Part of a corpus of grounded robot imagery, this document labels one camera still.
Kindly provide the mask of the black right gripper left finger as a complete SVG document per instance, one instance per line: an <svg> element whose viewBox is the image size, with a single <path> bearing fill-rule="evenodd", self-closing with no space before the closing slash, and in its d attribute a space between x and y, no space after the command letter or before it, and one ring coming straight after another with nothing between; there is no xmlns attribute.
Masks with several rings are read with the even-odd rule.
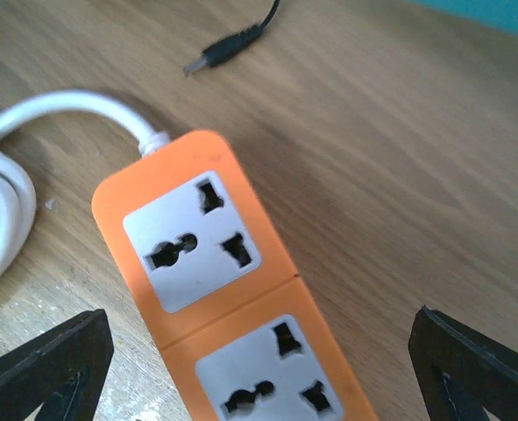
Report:
<svg viewBox="0 0 518 421"><path fill-rule="evenodd" d="M92 420L114 345L103 309L84 311L0 357L0 420Z"/></svg>

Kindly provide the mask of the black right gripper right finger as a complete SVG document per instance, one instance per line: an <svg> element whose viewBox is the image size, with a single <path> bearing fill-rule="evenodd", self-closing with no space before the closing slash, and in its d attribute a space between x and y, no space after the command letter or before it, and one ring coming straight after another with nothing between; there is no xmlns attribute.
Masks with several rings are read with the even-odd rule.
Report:
<svg viewBox="0 0 518 421"><path fill-rule="evenodd" d="M408 351L431 420L518 420L517 352L426 306Z"/></svg>

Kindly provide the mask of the orange power strip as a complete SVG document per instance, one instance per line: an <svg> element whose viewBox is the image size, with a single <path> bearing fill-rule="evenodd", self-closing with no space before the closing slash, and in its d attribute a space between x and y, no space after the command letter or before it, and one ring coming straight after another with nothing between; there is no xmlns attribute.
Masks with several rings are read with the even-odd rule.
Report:
<svg viewBox="0 0 518 421"><path fill-rule="evenodd" d="M228 142L140 141L92 211L194 420L376 415Z"/></svg>

